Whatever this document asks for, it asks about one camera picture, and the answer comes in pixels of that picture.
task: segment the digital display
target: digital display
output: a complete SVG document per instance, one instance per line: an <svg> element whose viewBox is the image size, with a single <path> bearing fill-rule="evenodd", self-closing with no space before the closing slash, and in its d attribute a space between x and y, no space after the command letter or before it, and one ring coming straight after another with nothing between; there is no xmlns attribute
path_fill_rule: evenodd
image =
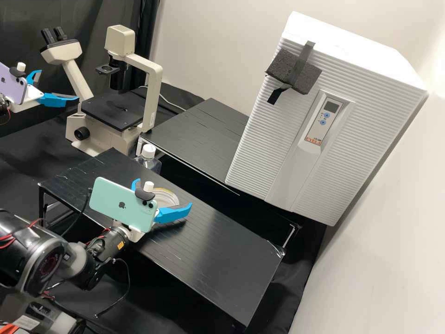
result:
<svg viewBox="0 0 445 334"><path fill-rule="evenodd" d="M338 104L327 101L324 105L324 109L330 111L331 113L336 113L338 109Z"/></svg>

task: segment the microscope arm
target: microscope arm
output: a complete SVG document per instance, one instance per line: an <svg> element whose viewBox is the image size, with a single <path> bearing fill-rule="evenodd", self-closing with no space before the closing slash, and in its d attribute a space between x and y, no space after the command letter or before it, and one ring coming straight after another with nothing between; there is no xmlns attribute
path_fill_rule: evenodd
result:
<svg viewBox="0 0 445 334"><path fill-rule="evenodd" d="M114 59L123 60L129 65L137 67L146 73L145 85L147 86L147 96L145 99L144 118L142 123L138 125L142 132L147 132L154 126L156 118L156 110L158 109L159 91L162 82L162 66L138 56L135 53L130 53L125 57L120 57L114 52L108 52Z"/></svg>

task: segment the black strap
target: black strap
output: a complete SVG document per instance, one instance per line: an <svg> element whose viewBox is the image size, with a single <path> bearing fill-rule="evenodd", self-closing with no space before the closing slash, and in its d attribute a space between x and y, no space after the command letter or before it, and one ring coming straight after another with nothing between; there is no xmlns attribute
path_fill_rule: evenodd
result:
<svg viewBox="0 0 445 334"><path fill-rule="evenodd" d="M312 50L314 49L314 45L314 42L306 42L303 50L300 53L300 56L298 57L298 60L295 62L295 65L293 66L292 71L289 74L289 77L287 79L288 83L284 83L281 87L275 89L269 96L267 102L269 102L270 104L275 104L282 92L288 90L296 84L298 77L300 76L304 66L306 65L306 61L308 60Z"/></svg>

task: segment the white knob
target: white knob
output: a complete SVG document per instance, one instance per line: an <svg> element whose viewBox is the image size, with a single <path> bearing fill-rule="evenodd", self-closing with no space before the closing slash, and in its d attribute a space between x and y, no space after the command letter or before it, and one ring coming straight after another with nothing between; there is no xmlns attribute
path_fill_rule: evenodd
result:
<svg viewBox="0 0 445 334"><path fill-rule="evenodd" d="M22 62L17 63L17 71L25 72L26 64Z"/></svg>
<svg viewBox="0 0 445 334"><path fill-rule="evenodd" d="M146 181L144 184L144 191L146 193L151 193L153 191L154 188L154 183L151 181Z"/></svg>

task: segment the bottle cap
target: bottle cap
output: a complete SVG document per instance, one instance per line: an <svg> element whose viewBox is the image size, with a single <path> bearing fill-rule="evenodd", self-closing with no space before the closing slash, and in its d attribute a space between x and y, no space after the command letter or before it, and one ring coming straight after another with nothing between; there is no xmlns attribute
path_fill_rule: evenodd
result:
<svg viewBox="0 0 445 334"><path fill-rule="evenodd" d="M145 144L142 147L142 156L147 159L153 159L156 153L156 147L153 144Z"/></svg>

